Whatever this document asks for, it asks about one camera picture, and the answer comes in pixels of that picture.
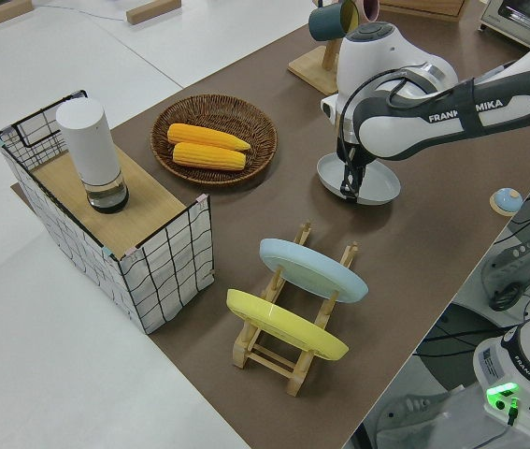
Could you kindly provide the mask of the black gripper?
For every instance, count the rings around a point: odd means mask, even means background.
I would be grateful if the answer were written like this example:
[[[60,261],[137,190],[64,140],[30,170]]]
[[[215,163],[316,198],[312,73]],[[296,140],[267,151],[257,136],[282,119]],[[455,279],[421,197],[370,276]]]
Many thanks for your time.
[[[337,157],[345,164],[340,193],[346,199],[356,202],[362,187],[365,166],[368,164],[368,153],[360,143],[351,143],[337,137]]]

